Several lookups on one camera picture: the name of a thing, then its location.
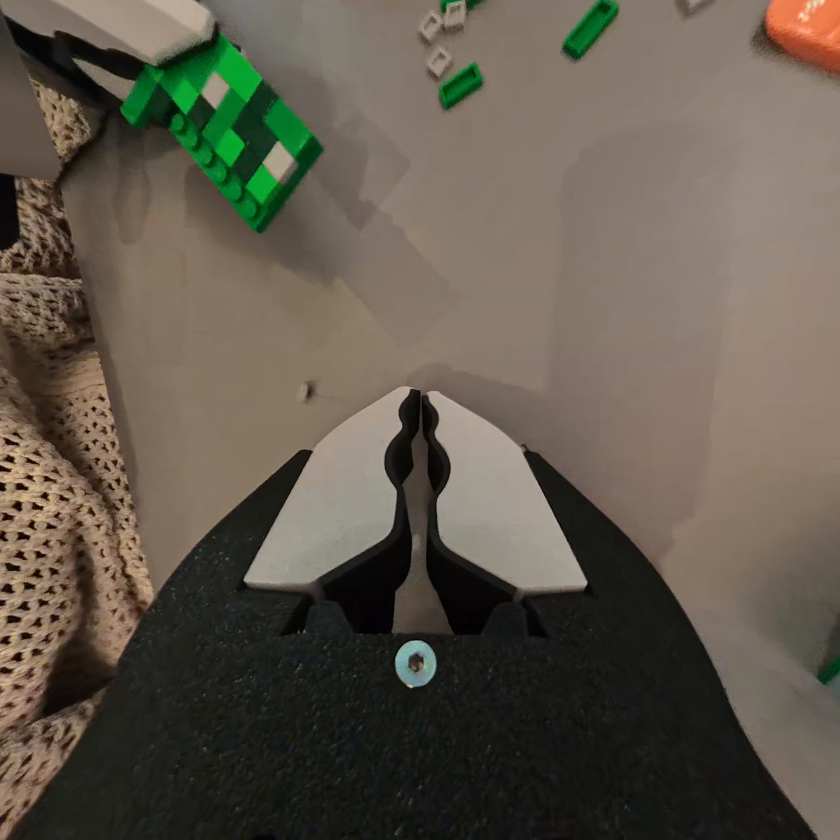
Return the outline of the orange brick separator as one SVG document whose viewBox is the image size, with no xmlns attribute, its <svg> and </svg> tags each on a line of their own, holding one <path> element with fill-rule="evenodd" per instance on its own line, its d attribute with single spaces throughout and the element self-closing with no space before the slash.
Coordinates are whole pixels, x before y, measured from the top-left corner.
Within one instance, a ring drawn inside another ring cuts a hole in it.
<svg viewBox="0 0 840 840">
<path fill-rule="evenodd" d="M 770 40 L 787 55 L 839 72 L 839 1 L 772 1 L 764 15 Z"/>
</svg>

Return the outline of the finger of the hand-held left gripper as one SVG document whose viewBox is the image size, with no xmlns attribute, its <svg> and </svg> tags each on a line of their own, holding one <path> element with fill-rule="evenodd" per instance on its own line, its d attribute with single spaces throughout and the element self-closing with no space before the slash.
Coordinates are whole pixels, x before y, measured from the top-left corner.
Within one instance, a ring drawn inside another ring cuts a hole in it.
<svg viewBox="0 0 840 840">
<path fill-rule="evenodd" d="M 48 1 L 39 23 L 158 66 L 209 43 L 217 21 L 194 1 Z"/>
<path fill-rule="evenodd" d="M 124 102 L 141 73 L 141 56 L 71 56 L 73 87 L 91 102 Z"/>
</svg>

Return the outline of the lego pieces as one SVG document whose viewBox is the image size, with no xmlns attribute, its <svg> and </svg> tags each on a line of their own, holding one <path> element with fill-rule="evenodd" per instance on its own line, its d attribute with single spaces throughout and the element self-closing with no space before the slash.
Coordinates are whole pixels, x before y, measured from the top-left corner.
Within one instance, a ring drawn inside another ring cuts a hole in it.
<svg viewBox="0 0 840 840">
<path fill-rule="evenodd" d="M 463 30 L 468 15 L 479 5 L 480 1 L 436 2 L 416 29 L 420 41 L 430 48 L 426 71 L 437 83 L 438 99 L 444 110 L 459 105 L 484 85 L 485 78 L 476 62 L 452 70 L 454 59 L 442 41 L 446 34 Z M 603 37 L 619 12 L 617 1 L 593 2 L 563 39 L 562 52 L 572 61 L 581 60 Z"/>
</svg>

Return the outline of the beige knit sweater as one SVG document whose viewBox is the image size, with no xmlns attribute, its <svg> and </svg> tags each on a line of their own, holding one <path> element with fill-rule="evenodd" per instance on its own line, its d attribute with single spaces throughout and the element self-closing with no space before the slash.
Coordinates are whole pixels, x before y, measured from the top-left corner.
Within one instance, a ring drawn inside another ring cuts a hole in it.
<svg viewBox="0 0 840 840">
<path fill-rule="evenodd" d="M 1 255 L 1 838 L 68 760 L 154 598 L 56 182 Z"/>
</svg>

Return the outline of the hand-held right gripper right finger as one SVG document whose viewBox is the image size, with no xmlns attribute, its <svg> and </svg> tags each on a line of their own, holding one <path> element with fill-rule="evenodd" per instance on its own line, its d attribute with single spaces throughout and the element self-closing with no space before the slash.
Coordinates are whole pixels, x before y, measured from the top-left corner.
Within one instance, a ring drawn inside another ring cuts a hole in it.
<svg viewBox="0 0 840 840">
<path fill-rule="evenodd" d="M 454 631 L 500 604 L 585 592 L 588 581 L 520 444 L 441 392 L 423 396 L 433 498 L 429 580 Z"/>
</svg>

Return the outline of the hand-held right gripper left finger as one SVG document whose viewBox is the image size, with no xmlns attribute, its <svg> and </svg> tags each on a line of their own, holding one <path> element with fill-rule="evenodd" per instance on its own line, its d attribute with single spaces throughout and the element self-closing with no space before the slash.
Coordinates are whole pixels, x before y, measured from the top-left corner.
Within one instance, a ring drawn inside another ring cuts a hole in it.
<svg viewBox="0 0 840 840">
<path fill-rule="evenodd" d="M 355 631 L 391 631 L 412 561 L 404 484 L 421 393 L 401 386 L 350 416 L 308 455 L 245 574 L 255 591 L 338 603 Z"/>
</svg>

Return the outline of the green mosaic lego plate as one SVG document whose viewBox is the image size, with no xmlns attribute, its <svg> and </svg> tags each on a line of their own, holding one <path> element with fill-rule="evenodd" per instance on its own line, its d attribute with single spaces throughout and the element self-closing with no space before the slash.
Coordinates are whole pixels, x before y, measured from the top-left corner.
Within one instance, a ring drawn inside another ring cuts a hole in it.
<svg viewBox="0 0 840 840">
<path fill-rule="evenodd" d="M 264 233 L 323 152 L 317 136 L 225 35 L 144 65 L 121 114 L 169 130 L 247 226 Z"/>
</svg>

